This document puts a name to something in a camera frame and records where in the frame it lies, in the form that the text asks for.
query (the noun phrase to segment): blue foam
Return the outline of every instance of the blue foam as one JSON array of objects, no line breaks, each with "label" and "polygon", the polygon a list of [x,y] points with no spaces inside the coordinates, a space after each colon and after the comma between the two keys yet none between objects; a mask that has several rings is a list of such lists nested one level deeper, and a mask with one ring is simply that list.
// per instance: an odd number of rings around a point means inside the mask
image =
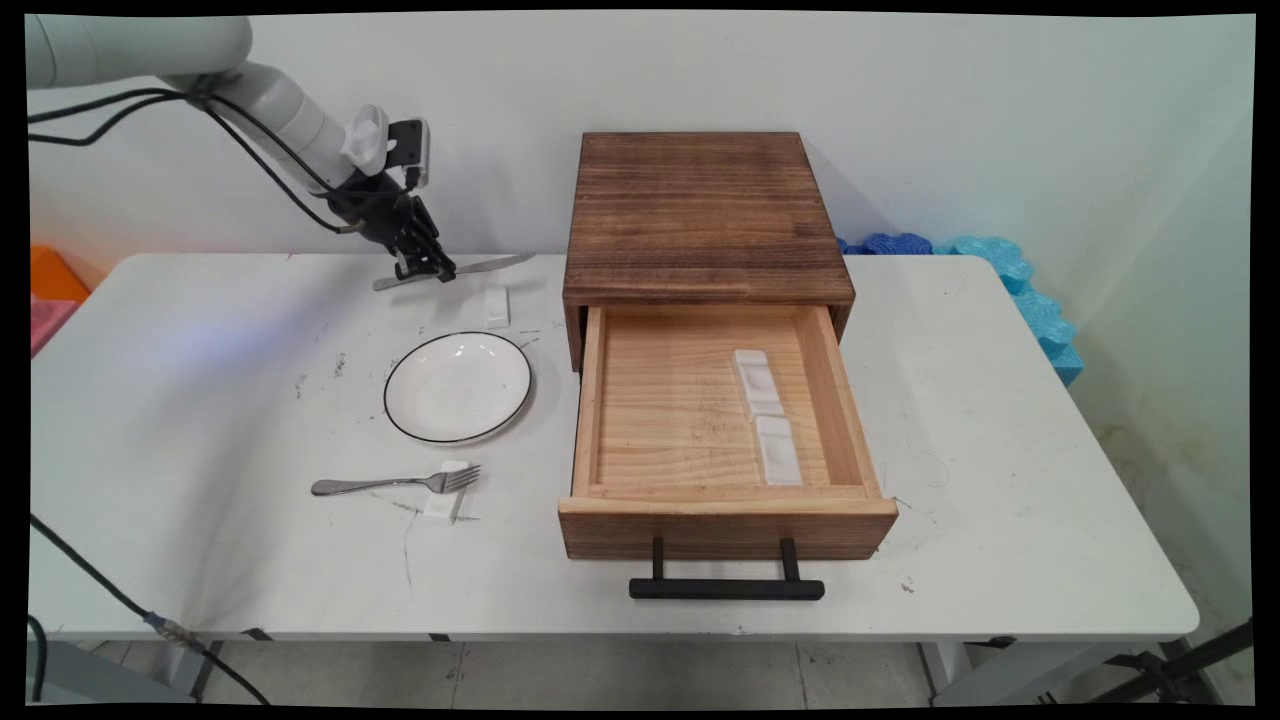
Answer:
[{"label": "blue foam", "polygon": [[1051,356],[1050,363],[1053,365],[1053,370],[1057,372],[1059,379],[1068,387],[1084,372],[1084,360],[1071,345],[1064,347],[1057,355]]},{"label": "blue foam", "polygon": [[1027,292],[1030,287],[1032,273],[1036,272],[1032,264],[1023,260],[1023,251],[1016,243],[1002,237],[957,237],[948,243],[954,243],[952,255],[975,255],[986,259],[1000,275],[1000,282],[1011,295]]},{"label": "blue foam", "polygon": [[888,236],[882,232],[868,236],[863,241],[870,255],[932,255],[933,243],[913,233]]},{"label": "blue foam", "polygon": [[1023,314],[1036,340],[1051,359],[1066,350],[1075,340],[1075,325],[1061,318],[1062,306],[1048,297],[1028,288],[1021,295],[1014,295],[1014,305]]},{"label": "blue foam", "polygon": [[861,245],[849,245],[847,242],[845,242],[844,240],[840,240],[838,237],[836,238],[836,241],[840,242],[840,254],[841,255],[867,255],[867,247],[865,246],[861,246]]}]

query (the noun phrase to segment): white plate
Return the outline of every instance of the white plate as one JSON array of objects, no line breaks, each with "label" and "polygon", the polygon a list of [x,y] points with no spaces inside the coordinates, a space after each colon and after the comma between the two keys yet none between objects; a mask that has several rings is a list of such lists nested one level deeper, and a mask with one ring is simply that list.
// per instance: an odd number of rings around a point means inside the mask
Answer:
[{"label": "white plate", "polygon": [[404,356],[387,378],[383,406],[399,432],[462,442],[507,424],[529,398],[529,359],[504,337],[453,333]]}]

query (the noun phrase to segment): wood grain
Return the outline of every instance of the wood grain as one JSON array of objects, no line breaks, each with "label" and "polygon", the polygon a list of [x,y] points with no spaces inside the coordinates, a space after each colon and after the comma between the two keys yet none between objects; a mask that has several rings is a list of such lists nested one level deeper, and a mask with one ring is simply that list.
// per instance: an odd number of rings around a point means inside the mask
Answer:
[{"label": "wood grain", "polygon": [[[593,307],[589,322],[600,311]],[[608,316],[602,351],[607,369],[593,484],[648,482],[692,492],[762,486],[755,433],[733,366],[737,348],[768,355],[804,482],[829,484],[796,307],[616,306],[603,311]],[[588,343],[595,345],[590,337]]]},{"label": "wood grain", "polygon": [[577,401],[577,443],[573,447],[573,495],[585,496],[595,480],[600,450],[600,409],[604,379],[605,310],[598,307],[586,320],[586,342],[594,348],[582,364],[582,392]]},{"label": "wood grain", "polygon": [[[800,487],[764,484],[733,351],[763,350],[800,459]],[[572,497],[561,502],[570,557],[859,560],[896,503],[881,498],[823,306],[590,307]]]},{"label": "wood grain", "polygon": [[566,319],[590,305],[822,305],[838,338],[854,287],[797,133],[585,133],[563,296]]},{"label": "wood grain", "polygon": [[658,536],[672,560],[777,559],[785,537],[795,539],[801,560],[865,560],[896,518],[897,503],[884,498],[559,502],[568,556],[595,560],[649,559]]},{"label": "wood grain", "polygon": [[836,345],[831,316],[823,307],[801,307],[796,327],[831,482],[859,484],[867,488],[868,497],[879,497],[870,448],[845,375],[845,359]]}]

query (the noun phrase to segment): plate rim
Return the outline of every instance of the plate rim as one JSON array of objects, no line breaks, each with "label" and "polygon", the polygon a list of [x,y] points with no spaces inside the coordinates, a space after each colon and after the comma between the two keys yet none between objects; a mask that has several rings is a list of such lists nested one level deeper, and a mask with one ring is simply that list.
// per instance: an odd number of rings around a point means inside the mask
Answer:
[{"label": "plate rim", "polygon": [[[513,348],[516,348],[516,352],[520,354],[521,360],[525,361],[525,369],[529,370],[529,387],[525,388],[525,397],[520,398],[520,402],[516,405],[516,409],[511,411],[511,415],[507,415],[506,418],[502,419],[500,423],[498,423],[497,425],[489,428],[488,430],[476,433],[474,436],[463,437],[463,438],[457,438],[457,439],[431,439],[431,438],[425,438],[425,437],[421,437],[421,436],[416,436],[416,434],[406,430],[404,428],[399,427],[399,423],[397,423],[396,418],[392,416],[392,409],[387,406],[387,391],[392,386],[392,378],[396,377],[396,370],[399,370],[399,366],[406,360],[408,360],[408,357],[411,355],[413,355],[419,350],[426,347],[428,345],[431,345],[433,342],[435,342],[438,340],[444,340],[447,337],[453,337],[456,334],[486,334],[489,337],[495,337],[495,338],[506,342],[507,345],[512,346]],[[431,340],[429,340],[429,341],[426,341],[426,342],[424,342],[424,343],[413,347],[408,352],[406,352],[404,356],[401,357],[399,361],[396,363],[396,366],[392,368],[390,374],[387,375],[387,380],[383,383],[383,413],[387,415],[387,419],[392,421],[392,425],[394,425],[397,430],[407,434],[408,437],[411,437],[413,439],[420,439],[422,442],[434,442],[434,443],[438,443],[438,445],[452,445],[452,443],[456,443],[456,442],[466,442],[468,439],[475,439],[477,437],[484,437],[484,436],[486,436],[486,434],[497,430],[498,428],[506,425],[507,423],[511,421],[512,418],[516,416],[517,413],[521,411],[521,409],[525,407],[525,402],[529,402],[529,393],[532,392],[532,391],[534,391],[534,366],[529,363],[529,356],[525,355],[525,351],[521,350],[518,345],[516,345],[515,342],[511,342],[509,340],[502,337],[500,334],[486,333],[484,331],[456,331],[456,332],[452,332],[452,333],[444,333],[442,336],[433,337]]]}]

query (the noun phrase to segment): gray floor tile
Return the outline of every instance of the gray floor tile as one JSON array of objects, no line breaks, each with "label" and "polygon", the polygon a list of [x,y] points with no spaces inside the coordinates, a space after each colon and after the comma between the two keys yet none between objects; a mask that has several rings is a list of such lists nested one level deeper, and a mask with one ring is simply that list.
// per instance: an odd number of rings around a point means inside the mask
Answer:
[{"label": "gray floor tile", "polygon": [[467,643],[454,707],[801,708],[792,643]]},{"label": "gray floor tile", "polygon": [[922,707],[929,680],[914,643],[799,643],[810,710]]},{"label": "gray floor tile", "polygon": [[168,685],[182,652],[180,647],[161,639],[133,641],[128,643],[118,662],[134,673]]},{"label": "gray floor tile", "polygon": [[99,657],[104,657],[106,660],[110,660],[111,662],[115,662],[116,665],[120,664],[120,660],[124,660],[124,653],[128,652],[128,650],[129,650],[129,642],[128,641],[110,641],[110,642],[105,642],[105,643],[92,643],[92,644],[95,644],[97,647],[95,647],[93,650],[87,650],[86,652],[92,652],[93,655],[96,655]]},{"label": "gray floor tile", "polygon": [[[998,648],[982,647],[982,646],[968,646],[965,648],[969,653],[969,661],[974,667],[982,666],[984,662],[1000,655]],[[1155,652],[1157,656],[1164,657],[1164,651],[1160,650],[1157,644],[1135,644],[1128,648],[1120,648],[1116,653],[1129,652],[1137,655],[1142,651]],[[1061,705],[1075,705],[1088,702],[1089,700],[1102,694],[1111,688],[1121,683],[1126,683],[1133,678],[1138,676],[1137,670],[1129,670],[1128,667],[1117,667],[1115,665],[1098,665],[1085,673],[1082,673],[1062,683],[1055,688],[1044,688],[1048,691],[1053,700]],[[1155,693],[1138,700],[1137,702],[1156,702]],[[1036,698],[1028,698],[1020,705],[1038,705]]]},{"label": "gray floor tile", "polygon": [[[275,705],[449,707],[462,643],[227,642],[219,657]],[[214,670],[204,702],[252,703]]]}]

